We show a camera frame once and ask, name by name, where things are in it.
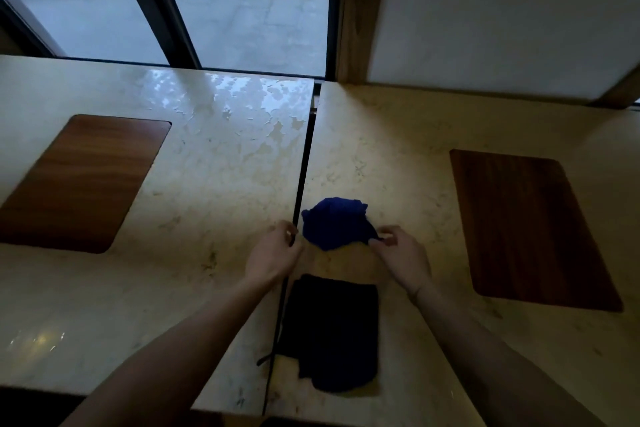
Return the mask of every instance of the outdoor ground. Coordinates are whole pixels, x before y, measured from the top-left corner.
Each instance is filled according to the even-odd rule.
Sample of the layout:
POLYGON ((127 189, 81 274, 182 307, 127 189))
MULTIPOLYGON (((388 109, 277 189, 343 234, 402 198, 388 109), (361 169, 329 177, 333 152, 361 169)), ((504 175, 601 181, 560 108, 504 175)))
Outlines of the outdoor ground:
MULTIPOLYGON (((21 0, 68 56, 166 59, 136 0, 21 0)), ((176 0, 204 67, 324 76, 329 0, 176 0)))

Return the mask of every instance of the wooden inset panel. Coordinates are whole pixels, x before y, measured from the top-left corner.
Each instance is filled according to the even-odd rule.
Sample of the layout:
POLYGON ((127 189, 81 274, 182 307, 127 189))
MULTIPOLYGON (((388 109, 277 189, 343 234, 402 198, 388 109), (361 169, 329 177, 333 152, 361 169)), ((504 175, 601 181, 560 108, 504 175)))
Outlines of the wooden inset panel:
POLYGON ((105 252, 170 128, 74 115, 0 208, 0 241, 105 252))
POLYGON ((477 293, 623 309, 559 162, 453 149, 451 163, 477 293))

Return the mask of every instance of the marble countertop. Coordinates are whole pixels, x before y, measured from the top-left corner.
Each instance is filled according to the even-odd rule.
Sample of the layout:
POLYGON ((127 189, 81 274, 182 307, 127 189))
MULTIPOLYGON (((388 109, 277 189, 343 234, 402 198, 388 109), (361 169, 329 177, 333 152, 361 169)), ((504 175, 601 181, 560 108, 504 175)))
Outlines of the marble countertop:
MULTIPOLYGON (((324 83, 302 209, 361 199, 374 225, 426 245, 436 283, 610 426, 640 419, 640 112, 324 83), (483 298, 473 291, 449 150, 540 156, 564 167, 625 304, 621 314, 483 298)), ((270 415, 357 426, 483 425, 418 311, 362 244, 308 246, 296 276, 373 283, 377 382, 348 396, 276 357, 270 415)))
MULTIPOLYGON (((103 254, 0 244, 0 384, 87 394, 293 214, 313 80, 0 56, 0 201, 77 113, 172 122, 103 254)), ((196 401, 260 415, 278 291, 196 401)))

